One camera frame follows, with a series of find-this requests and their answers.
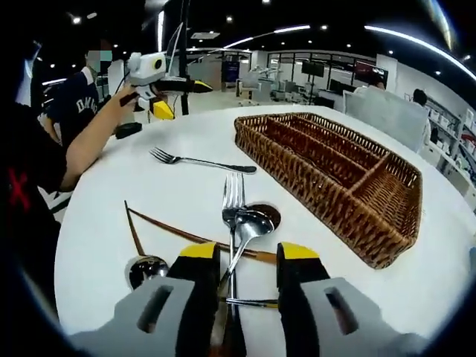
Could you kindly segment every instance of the ceiling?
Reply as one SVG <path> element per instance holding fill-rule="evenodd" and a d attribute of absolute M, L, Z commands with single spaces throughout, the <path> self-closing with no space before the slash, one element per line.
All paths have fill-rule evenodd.
<path fill-rule="evenodd" d="M 148 0 L 160 3 L 164 0 Z M 100 37 L 108 38 L 118 45 L 114 56 L 127 57 L 130 51 L 151 47 L 152 38 L 142 34 L 146 17 L 144 0 L 71 0 L 63 1 L 55 11 L 48 13 L 48 24 L 43 22 L 41 42 L 43 48 L 42 78 L 52 80 L 65 77 L 83 65 L 83 55 L 91 42 Z M 430 19 L 422 6 L 425 0 L 364 0 L 364 1 L 304 1 L 304 0 L 190 0 L 188 47 L 222 47 L 232 42 L 269 33 L 279 28 L 295 25 L 311 25 L 311 29 L 293 33 L 272 34 L 238 45 L 237 48 L 264 51 L 294 49 L 321 49 L 344 51 L 375 57 L 393 51 L 398 61 L 436 77 L 452 88 L 465 100 L 476 106 L 475 82 L 461 70 L 435 53 L 412 45 L 409 41 L 394 36 L 372 33 L 364 25 L 376 25 L 398 30 L 423 39 L 444 51 L 449 51 L 444 36 Z M 457 42 L 451 54 L 465 61 L 476 72 L 475 26 L 470 1 L 439 0 L 447 17 L 454 25 Z M 180 17 L 181 0 L 170 0 L 166 5 L 166 26 L 175 27 Z M 86 15 L 97 16 L 87 19 Z M 81 16 L 82 22 L 74 25 L 71 15 Z M 232 16 L 232 23 L 227 23 Z M 191 39 L 195 32 L 215 31 L 215 39 L 199 42 Z"/>

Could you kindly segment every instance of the monitor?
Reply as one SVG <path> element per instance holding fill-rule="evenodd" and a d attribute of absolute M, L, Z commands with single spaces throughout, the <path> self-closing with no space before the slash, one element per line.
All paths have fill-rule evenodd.
<path fill-rule="evenodd" d="M 324 64 L 321 62 L 304 61 L 301 72 L 312 76 L 324 77 Z"/>
<path fill-rule="evenodd" d="M 354 79 L 360 80 L 365 83 L 369 83 L 371 81 L 372 76 L 374 74 L 378 74 L 381 77 L 385 87 L 387 87 L 388 71 L 383 68 L 357 61 L 355 73 L 356 76 L 354 77 Z"/>

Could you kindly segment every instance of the wicker basket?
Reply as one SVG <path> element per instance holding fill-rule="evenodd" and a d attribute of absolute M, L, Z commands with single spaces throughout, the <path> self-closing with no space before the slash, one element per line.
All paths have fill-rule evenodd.
<path fill-rule="evenodd" d="M 310 113 L 235 120 L 236 143 L 373 268 L 417 240 L 420 172 L 341 124 Z"/>

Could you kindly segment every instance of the round table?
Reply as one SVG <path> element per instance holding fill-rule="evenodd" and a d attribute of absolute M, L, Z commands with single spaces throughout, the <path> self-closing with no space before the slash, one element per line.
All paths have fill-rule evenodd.
<path fill-rule="evenodd" d="M 476 218 L 451 184 L 415 152 L 356 119 L 318 106 L 258 106 L 188 115 L 145 126 L 126 139 L 112 138 L 100 159 L 80 179 L 60 231 L 55 262 L 59 321 L 69 335 L 111 320 L 115 304 L 130 293 L 125 268 L 135 256 L 123 201 L 141 213 L 228 243 L 222 221 L 227 171 L 196 164 L 166 165 L 148 152 L 159 146 L 174 155 L 228 164 L 254 162 L 234 143 L 234 119 L 243 115 L 314 112 L 365 134 L 417 167 L 423 177 L 422 221 L 413 248 L 394 264 L 374 270 L 265 171 L 245 176 L 247 202 L 271 202 L 282 214 L 276 232 L 249 248 L 276 251 L 281 241 L 317 251 L 331 277 L 344 277 L 377 303 L 400 332 L 430 337 L 451 314 L 469 281 L 468 251 Z M 172 265 L 187 240 L 132 216 L 146 254 Z M 222 270 L 228 255 L 222 254 Z M 250 259 L 237 266 L 239 298 L 276 298 L 275 267 Z M 285 356 L 280 315 L 242 307 L 249 356 Z"/>

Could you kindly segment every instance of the fork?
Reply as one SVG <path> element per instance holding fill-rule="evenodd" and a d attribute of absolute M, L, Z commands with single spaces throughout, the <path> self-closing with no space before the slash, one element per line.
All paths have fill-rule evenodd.
<path fill-rule="evenodd" d="M 205 164 L 212 167 L 220 167 L 222 169 L 235 171 L 237 173 L 255 173 L 257 170 L 255 166 L 225 165 L 225 164 L 218 164 L 216 162 L 211 162 L 211 161 L 198 160 L 196 158 L 181 158 L 180 156 L 173 156 L 171 154 L 167 154 L 165 151 L 163 151 L 162 149 L 159 149 L 158 147 L 154 147 L 152 150 L 149 151 L 149 153 L 154 158 L 156 158 L 157 160 L 159 160 L 160 162 L 164 164 L 176 164 L 179 161 L 189 161 L 189 162 L 194 162 L 197 164 Z"/>
<path fill-rule="evenodd" d="M 231 173 L 226 176 L 225 189 L 223 192 L 223 222 L 230 228 L 230 263 L 235 252 L 235 216 L 245 206 L 245 182 L 243 174 Z M 230 277 L 230 296 L 236 298 L 237 278 L 235 274 Z M 245 337 L 243 335 L 239 309 L 236 305 L 228 304 L 227 322 L 223 344 L 228 348 L 230 356 L 246 356 Z"/>

